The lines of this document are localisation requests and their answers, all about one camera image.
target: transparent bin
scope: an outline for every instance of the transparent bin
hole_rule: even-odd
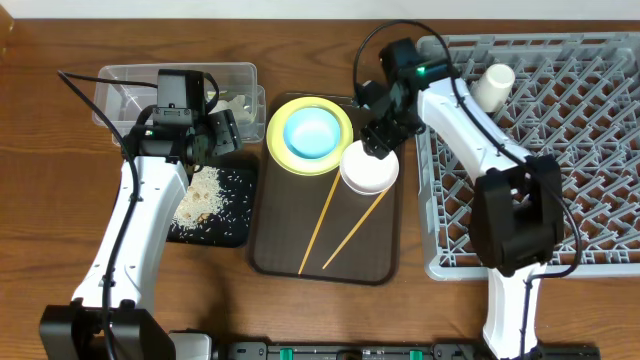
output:
[[[238,95],[245,96],[244,110],[248,119],[237,120],[238,130],[245,143],[259,143],[264,138],[266,110],[264,89],[258,87],[258,72],[251,63],[193,63],[193,64],[139,64],[110,65],[100,69],[98,77],[105,79],[144,81],[157,83],[158,70],[179,69],[198,70],[210,73],[220,88],[220,100],[231,101]],[[214,91],[205,81],[205,93]],[[111,120],[121,135],[126,135],[135,124],[138,114],[157,100],[154,88],[98,83],[94,97],[95,104]],[[93,121],[105,126],[96,114]]]

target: light blue bowl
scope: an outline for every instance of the light blue bowl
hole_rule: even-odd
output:
[[[292,153],[304,159],[320,159],[338,146],[340,124],[327,110],[301,109],[289,117],[283,136]]]

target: wooden table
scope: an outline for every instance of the wooden table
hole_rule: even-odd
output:
[[[57,78],[109,64],[249,61],[267,100],[285,91],[351,94],[356,48],[377,21],[19,20],[0,65],[0,357],[43,358],[38,322],[67,304],[110,217],[121,158],[107,130]],[[446,34],[638,31],[630,22],[432,21]],[[361,79],[380,78],[376,54],[419,30],[390,29],[369,45]],[[79,83],[87,94],[94,84]],[[486,282],[442,283],[424,272],[415,143],[405,151],[400,268],[378,288],[267,277],[244,249],[168,244],[155,318],[224,340],[428,343],[479,338]],[[595,343],[605,359],[640,354],[640,279],[549,280],[537,333]]]

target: chopstick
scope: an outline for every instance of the chopstick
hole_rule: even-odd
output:
[[[378,195],[378,197],[376,198],[376,200],[373,202],[373,204],[371,204],[371,206],[369,206],[369,209],[367,209],[367,212],[364,213],[364,215],[362,215],[362,217],[360,218],[360,220],[358,221],[358,223],[356,224],[356,226],[353,227],[353,229],[351,229],[351,231],[349,232],[349,234],[347,235],[346,238],[344,238],[344,240],[342,240],[342,242],[340,243],[340,245],[338,246],[338,248],[336,249],[336,251],[333,252],[333,255],[331,255],[331,257],[329,258],[329,260],[327,260],[327,262],[324,264],[324,266],[322,267],[322,270],[324,270],[327,265],[329,265],[329,263],[331,262],[331,260],[333,260],[334,257],[336,257],[336,255],[338,255],[338,253],[340,252],[340,250],[342,250],[342,248],[347,244],[347,242],[351,239],[351,237],[353,236],[353,234],[356,233],[356,231],[358,231],[358,229],[360,228],[360,226],[362,225],[362,223],[367,219],[367,217],[369,216],[369,214],[371,214],[371,212],[373,211],[373,209],[376,208],[376,206],[378,206],[378,203],[380,203],[380,200],[382,200],[382,198],[387,194],[387,191],[389,191],[389,189],[383,191],[380,193],[380,195]]]
[[[331,198],[333,197],[333,193],[336,191],[336,187],[340,182],[340,170],[336,174],[336,179],[333,180],[333,185],[331,185],[331,190],[329,191],[329,195],[327,196],[327,200],[324,202],[324,207],[322,208],[322,212],[320,213],[320,218],[318,218],[318,223],[316,224],[316,228],[313,230],[313,235],[311,235],[311,241],[309,241],[309,245],[307,246],[307,252],[304,254],[304,258],[302,259],[302,264],[300,265],[300,270],[298,270],[298,275],[302,274],[302,269],[304,269],[304,265],[307,263],[307,258],[309,257],[309,253],[311,252],[311,248],[313,247],[313,243],[316,241],[316,236],[318,235],[318,231],[320,230],[320,226],[322,225],[322,221],[324,220],[324,215],[327,213],[327,209],[329,208],[329,204],[331,203]]]

